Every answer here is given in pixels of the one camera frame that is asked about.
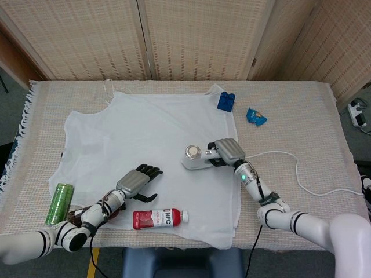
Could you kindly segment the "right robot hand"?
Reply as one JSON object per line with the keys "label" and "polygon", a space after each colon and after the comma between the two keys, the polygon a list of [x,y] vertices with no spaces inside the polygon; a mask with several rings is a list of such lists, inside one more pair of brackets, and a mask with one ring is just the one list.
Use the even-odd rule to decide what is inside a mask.
{"label": "right robot hand", "polygon": [[236,169],[246,163],[245,152],[233,138],[208,143],[208,150],[217,152],[216,158],[208,159],[214,167],[230,166]]}

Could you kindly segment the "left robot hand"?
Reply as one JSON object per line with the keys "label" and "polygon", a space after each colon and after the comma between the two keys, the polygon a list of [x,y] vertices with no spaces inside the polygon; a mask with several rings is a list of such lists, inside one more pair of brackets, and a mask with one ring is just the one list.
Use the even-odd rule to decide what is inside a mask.
{"label": "left robot hand", "polygon": [[125,199],[134,199],[144,203],[152,202],[158,196],[156,193],[146,197],[140,194],[140,191],[161,174],[163,171],[159,167],[141,164],[117,182],[116,190],[123,192]]}

